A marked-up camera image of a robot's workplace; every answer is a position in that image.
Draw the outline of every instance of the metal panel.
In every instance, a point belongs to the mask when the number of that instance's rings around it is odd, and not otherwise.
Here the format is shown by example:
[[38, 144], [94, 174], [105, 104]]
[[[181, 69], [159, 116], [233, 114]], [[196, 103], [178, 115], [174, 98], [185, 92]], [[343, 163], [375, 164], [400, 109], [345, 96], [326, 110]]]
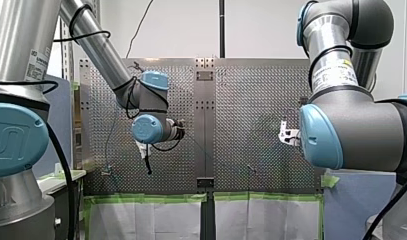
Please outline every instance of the metal panel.
[[136, 74], [134, 61], [169, 75], [168, 116], [186, 123], [187, 135], [177, 149], [153, 152], [152, 176], [147, 176], [130, 134], [131, 120], [86, 61], [81, 67], [83, 161], [85, 168], [93, 169], [85, 179], [86, 195], [191, 193], [197, 192], [201, 177], [214, 177], [215, 191], [315, 193], [320, 189], [322, 171], [304, 161], [298, 148], [281, 144], [277, 137], [286, 114], [289, 127], [298, 127], [298, 101], [310, 96], [307, 61], [125, 60]]
[[306, 60], [216, 60], [215, 191], [315, 193], [320, 173], [280, 143], [281, 118], [298, 128], [310, 96]]
[[[113, 192], [187, 193], [196, 192], [194, 157], [194, 59], [127, 59], [137, 61], [146, 70], [167, 73], [170, 80], [168, 117], [185, 120], [187, 137], [168, 153], [152, 151], [147, 175], [135, 141], [130, 133], [132, 121], [116, 106], [115, 96], [94, 66], [81, 74], [81, 99], [86, 104], [83, 117], [83, 159], [94, 171], [85, 179], [87, 195]], [[111, 127], [115, 126], [108, 139]], [[167, 148], [173, 143], [159, 144]]]

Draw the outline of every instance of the white wall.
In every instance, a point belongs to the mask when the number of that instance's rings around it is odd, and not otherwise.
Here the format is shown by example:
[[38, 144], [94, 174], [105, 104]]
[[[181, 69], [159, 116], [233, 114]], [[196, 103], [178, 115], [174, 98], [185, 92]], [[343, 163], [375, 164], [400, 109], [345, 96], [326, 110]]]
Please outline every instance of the white wall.
[[[395, 17], [395, 34], [378, 69], [377, 99], [405, 91], [407, 0], [386, 0]], [[306, 0], [226, 0], [226, 56], [305, 58], [296, 45], [296, 21]], [[104, 29], [124, 57], [147, 0], [100, 0]], [[130, 57], [219, 56], [218, 0], [154, 1]]]

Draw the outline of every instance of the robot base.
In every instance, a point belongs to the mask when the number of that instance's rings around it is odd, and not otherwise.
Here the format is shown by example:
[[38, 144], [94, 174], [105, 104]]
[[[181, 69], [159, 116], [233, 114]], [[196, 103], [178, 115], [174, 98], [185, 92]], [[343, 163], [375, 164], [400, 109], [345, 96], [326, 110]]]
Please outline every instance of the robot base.
[[14, 219], [0, 221], [0, 240], [54, 240], [54, 199], [45, 196], [42, 202], [42, 206], [39, 209]]

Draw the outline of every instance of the white cloth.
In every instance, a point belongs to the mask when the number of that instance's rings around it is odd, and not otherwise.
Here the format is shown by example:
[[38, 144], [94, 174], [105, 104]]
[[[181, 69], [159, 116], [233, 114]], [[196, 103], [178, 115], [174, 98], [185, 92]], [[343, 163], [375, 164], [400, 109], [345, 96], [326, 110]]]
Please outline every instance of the white cloth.
[[319, 202], [250, 199], [217, 201], [215, 206], [217, 239], [321, 239]]
[[200, 240], [200, 202], [91, 207], [89, 240]]

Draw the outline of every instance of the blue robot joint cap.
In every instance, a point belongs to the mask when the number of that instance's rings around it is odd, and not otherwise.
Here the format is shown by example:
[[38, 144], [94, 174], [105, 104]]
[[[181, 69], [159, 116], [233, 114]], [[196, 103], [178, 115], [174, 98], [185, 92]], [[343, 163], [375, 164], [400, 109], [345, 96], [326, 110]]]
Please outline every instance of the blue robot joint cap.
[[162, 91], [169, 90], [168, 75], [157, 71], [145, 71], [142, 76], [142, 82], [148, 87]]

